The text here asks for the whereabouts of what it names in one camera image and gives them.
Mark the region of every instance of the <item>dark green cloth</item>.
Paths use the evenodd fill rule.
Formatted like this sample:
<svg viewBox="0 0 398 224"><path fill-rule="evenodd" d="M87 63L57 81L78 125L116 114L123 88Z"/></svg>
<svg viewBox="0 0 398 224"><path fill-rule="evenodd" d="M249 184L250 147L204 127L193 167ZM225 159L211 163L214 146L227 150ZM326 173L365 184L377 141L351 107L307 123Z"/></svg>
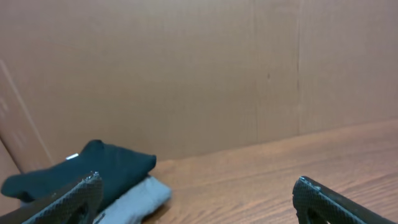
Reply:
<svg viewBox="0 0 398 224"><path fill-rule="evenodd" d="M49 169L9 177L3 183L1 193L31 202L76 181L90 171L97 171L104 185L103 200L99 206L101 211L145 179L155 165L156 156L92 140L78 157Z"/></svg>

